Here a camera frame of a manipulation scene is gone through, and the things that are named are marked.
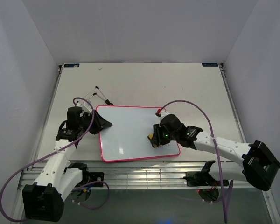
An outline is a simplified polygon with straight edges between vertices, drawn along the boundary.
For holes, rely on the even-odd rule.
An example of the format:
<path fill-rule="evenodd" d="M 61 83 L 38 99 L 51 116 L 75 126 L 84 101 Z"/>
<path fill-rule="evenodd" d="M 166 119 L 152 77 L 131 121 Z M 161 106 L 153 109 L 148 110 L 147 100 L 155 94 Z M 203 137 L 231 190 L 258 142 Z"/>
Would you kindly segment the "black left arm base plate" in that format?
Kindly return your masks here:
<path fill-rule="evenodd" d="M 75 188 L 85 185 L 90 182 L 98 182 L 104 180 L 104 173 L 103 172 L 83 172 L 82 174 L 82 181 L 79 182 Z"/>

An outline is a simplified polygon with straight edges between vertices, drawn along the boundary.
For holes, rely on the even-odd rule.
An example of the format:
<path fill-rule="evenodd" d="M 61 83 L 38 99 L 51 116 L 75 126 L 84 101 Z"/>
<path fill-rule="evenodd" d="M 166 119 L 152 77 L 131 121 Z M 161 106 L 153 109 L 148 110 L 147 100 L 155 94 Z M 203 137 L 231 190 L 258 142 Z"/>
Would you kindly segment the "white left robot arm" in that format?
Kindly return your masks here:
<path fill-rule="evenodd" d="M 61 123 L 56 136 L 53 155 L 32 184 L 22 191 L 27 219 L 57 222 L 64 210 L 64 202 L 72 191 L 90 195 L 91 187 L 102 187 L 104 175 L 94 176 L 86 164 L 69 163 L 79 141 L 86 133 L 93 135 L 112 127 L 96 110 L 85 112 L 74 106 L 67 110 L 67 119 Z"/>

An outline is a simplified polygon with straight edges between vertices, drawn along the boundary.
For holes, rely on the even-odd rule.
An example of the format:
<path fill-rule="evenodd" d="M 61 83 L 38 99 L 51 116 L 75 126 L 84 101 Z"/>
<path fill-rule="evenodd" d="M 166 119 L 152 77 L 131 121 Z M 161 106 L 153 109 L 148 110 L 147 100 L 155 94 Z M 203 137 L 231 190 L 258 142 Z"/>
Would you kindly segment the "yellow whiteboard eraser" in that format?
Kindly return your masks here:
<path fill-rule="evenodd" d="M 153 133 L 149 134 L 149 135 L 147 136 L 147 138 L 149 139 L 150 144 L 152 145 L 153 148 L 158 147 L 157 138 L 154 136 Z"/>

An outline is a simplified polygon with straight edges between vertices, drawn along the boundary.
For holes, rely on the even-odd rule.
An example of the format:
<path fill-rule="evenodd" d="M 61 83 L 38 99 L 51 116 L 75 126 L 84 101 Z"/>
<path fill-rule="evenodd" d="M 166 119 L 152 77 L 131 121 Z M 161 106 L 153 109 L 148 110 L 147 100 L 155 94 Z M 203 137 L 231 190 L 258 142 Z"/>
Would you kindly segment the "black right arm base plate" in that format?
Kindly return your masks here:
<path fill-rule="evenodd" d="M 189 187 L 220 186 L 220 180 L 213 178 L 209 172 L 186 172 L 183 179 Z"/>

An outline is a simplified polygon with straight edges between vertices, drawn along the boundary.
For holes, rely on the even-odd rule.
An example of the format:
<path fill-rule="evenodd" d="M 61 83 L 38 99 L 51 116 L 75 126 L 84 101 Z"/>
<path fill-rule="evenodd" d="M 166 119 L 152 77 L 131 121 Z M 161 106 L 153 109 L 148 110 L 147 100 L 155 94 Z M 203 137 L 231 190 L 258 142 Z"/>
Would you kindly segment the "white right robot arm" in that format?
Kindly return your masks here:
<path fill-rule="evenodd" d="M 218 154 L 233 162 L 224 165 L 208 161 L 200 172 L 186 177 L 192 186 L 210 186 L 223 179 L 248 182 L 259 190 L 268 191 L 280 169 L 280 162 L 264 142 L 256 140 L 251 144 L 214 138 L 199 127 L 185 126 L 167 112 L 160 115 L 160 122 L 153 125 L 148 139 L 154 148 L 175 141 L 182 147 Z"/>

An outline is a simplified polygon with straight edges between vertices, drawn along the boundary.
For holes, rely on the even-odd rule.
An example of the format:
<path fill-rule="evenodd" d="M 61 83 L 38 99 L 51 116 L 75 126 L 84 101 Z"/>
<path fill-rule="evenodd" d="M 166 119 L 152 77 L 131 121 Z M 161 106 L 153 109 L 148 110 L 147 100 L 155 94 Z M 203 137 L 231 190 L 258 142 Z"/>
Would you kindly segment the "pink framed whiteboard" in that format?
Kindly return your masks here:
<path fill-rule="evenodd" d="M 155 115 L 159 107 L 107 106 L 96 110 L 112 123 L 99 135 L 101 158 L 104 162 L 136 161 L 179 156 L 178 143 L 170 142 L 153 148 L 147 136 L 160 119 Z"/>

